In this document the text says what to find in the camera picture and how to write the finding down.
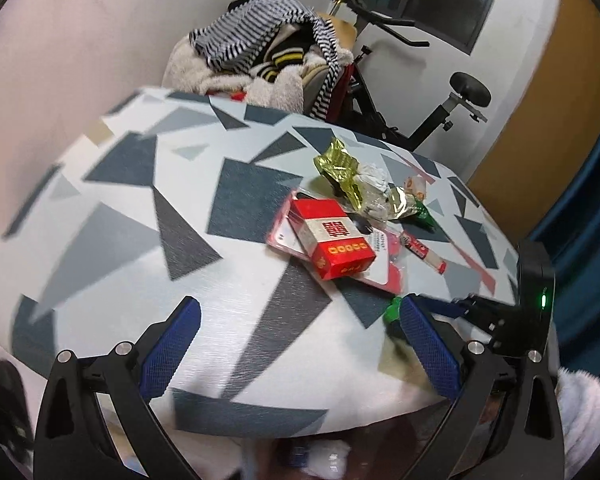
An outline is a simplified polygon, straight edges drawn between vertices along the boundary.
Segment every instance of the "orange wall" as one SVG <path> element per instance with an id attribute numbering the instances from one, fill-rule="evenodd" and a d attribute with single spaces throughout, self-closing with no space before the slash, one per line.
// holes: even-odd
<path id="1" fill-rule="evenodd" d="M 515 242 L 555 203 L 599 133 L 600 14 L 590 0 L 560 0 L 526 94 L 469 186 Z"/>

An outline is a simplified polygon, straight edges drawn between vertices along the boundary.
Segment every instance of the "metal screw head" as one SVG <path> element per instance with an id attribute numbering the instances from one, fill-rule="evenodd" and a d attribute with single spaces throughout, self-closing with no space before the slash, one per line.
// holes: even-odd
<path id="1" fill-rule="evenodd" d="M 131 343 L 127 341 L 123 343 L 118 343 L 118 346 L 116 346 L 116 354 L 127 355 L 129 352 L 131 352 L 131 348 Z"/>
<path id="2" fill-rule="evenodd" d="M 542 361 L 542 354 L 538 350 L 529 350 L 527 356 L 535 363 Z"/>
<path id="3" fill-rule="evenodd" d="M 466 347 L 468 348 L 469 352 L 474 355 L 480 355 L 482 352 L 484 352 L 484 345 L 480 343 L 480 341 L 469 341 L 469 344 Z"/>
<path id="4" fill-rule="evenodd" d="M 65 363 L 67 362 L 69 359 L 71 359 L 71 351 L 70 350 L 62 350 L 59 354 L 58 354 L 58 361 L 61 363 Z"/>

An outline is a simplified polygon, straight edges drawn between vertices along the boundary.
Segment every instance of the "crumpled wrapper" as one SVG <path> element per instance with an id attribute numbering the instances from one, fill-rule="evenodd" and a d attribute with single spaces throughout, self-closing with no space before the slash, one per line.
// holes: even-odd
<path id="1" fill-rule="evenodd" d="M 362 193 L 353 181 L 358 174 L 358 161 L 349 155 L 344 142 L 333 137 L 327 151 L 314 158 L 314 164 L 331 183 L 340 186 L 357 212 L 362 211 Z"/>
<path id="2" fill-rule="evenodd" d="M 371 218 L 386 222 L 389 216 L 387 197 L 390 188 L 386 171 L 375 164 L 359 164 L 353 181 L 362 193 L 362 210 Z"/>
<path id="3" fill-rule="evenodd" d="M 368 214 L 369 211 L 365 208 L 365 190 L 360 189 L 361 186 L 356 182 L 359 163 L 349 155 L 346 146 L 340 139 L 333 137 L 327 150 L 314 158 L 314 164 L 320 174 L 332 184 L 336 183 L 340 186 L 357 213 L 371 216 L 371 218 L 376 217 L 374 216 L 377 213 L 376 210 L 372 211 L 372 215 Z M 430 226 L 434 225 L 433 218 L 421 201 L 413 195 L 405 193 L 401 187 L 390 187 L 386 193 L 386 218 L 382 218 L 382 220 L 397 220 L 406 216 L 413 216 Z"/>

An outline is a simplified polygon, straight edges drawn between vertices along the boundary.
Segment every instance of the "yellow stripe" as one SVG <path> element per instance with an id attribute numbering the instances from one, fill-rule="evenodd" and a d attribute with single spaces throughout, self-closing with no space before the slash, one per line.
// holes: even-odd
<path id="1" fill-rule="evenodd" d="M 292 54 L 285 54 L 284 56 L 277 57 L 277 58 L 275 58 L 273 60 L 273 62 L 276 65 L 279 65 L 280 63 L 282 63 L 284 61 L 291 61 L 291 60 L 295 60 L 295 59 L 302 60 L 303 57 L 304 56 L 302 55 L 301 52 L 295 52 L 295 53 L 292 53 Z"/>
<path id="2" fill-rule="evenodd" d="M 269 79 L 273 76 L 277 76 L 278 75 L 278 71 L 277 70 L 269 70 L 264 76 L 262 76 L 262 78 L 264 79 L 264 81 L 269 81 Z"/>

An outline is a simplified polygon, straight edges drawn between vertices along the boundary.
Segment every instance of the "handlebar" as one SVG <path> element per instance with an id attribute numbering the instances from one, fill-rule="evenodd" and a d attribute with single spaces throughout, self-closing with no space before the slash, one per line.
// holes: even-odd
<path id="1" fill-rule="evenodd" d="M 429 41 L 411 41 L 398 34 L 394 30 L 390 29 L 388 26 L 391 25 L 393 27 L 415 27 L 414 20 L 405 20 L 400 18 L 388 18 L 385 16 L 381 16 L 380 14 L 373 12 L 372 10 L 368 10 L 365 8 L 362 0 L 344 0 L 345 3 L 349 6 L 353 12 L 355 12 L 360 18 L 367 20 L 372 25 L 384 30 L 387 34 L 393 36 L 396 40 L 401 41 L 407 46 L 415 46 L 415 47 L 426 47 L 430 46 Z"/>

